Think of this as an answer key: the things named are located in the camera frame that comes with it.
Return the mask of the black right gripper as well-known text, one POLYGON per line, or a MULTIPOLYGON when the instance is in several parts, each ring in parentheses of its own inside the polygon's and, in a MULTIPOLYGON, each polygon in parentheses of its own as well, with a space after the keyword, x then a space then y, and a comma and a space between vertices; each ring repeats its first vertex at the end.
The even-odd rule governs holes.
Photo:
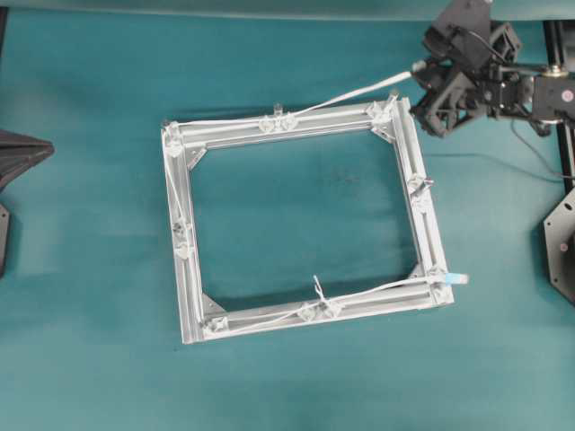
POLYGON ((491 1, 452 1, 428 27, 429 56, 411 75, 425 91, 411 114, 432 136, 444 137, 499 104, 490 85, 499 66, 518 59, 521 41, 508 22, 491 18, 491 1))

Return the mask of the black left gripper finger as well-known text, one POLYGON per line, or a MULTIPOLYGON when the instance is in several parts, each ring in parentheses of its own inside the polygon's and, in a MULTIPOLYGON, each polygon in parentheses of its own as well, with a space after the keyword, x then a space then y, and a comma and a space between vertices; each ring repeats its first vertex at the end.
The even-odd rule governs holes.
POLYGON ((33 136, 1 130, 1 190, 54 153, 54 146, 33 136))

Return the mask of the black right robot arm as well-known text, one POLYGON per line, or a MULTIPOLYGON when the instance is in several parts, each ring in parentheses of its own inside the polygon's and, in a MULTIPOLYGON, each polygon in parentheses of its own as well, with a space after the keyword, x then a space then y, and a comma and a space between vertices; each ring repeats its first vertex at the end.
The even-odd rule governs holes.
POLYGON ((429 56, 414 64, 424 90, 411 114, 444 137, 481 118, 523 120, 539 136, 574 123, 574 75, 564 66, 520 64, 522 42, 510 22, 491 18, 489 1, 453 1, 429 26, 429 56))

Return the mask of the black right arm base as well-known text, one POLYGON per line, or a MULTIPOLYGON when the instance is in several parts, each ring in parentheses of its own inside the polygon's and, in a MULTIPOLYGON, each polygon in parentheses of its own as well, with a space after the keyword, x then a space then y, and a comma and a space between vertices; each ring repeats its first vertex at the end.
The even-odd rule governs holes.
POLYGON ((574 189, 543 221, 549 281, 574 305, 574 189))

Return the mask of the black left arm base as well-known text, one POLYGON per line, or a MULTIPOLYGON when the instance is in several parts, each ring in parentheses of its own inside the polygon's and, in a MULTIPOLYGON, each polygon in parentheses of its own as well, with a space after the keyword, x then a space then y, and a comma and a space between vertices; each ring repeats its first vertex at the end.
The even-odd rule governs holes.
POLYGON ((4 275, 10 230, 10 212, 0 204, 0 276, 4 275))

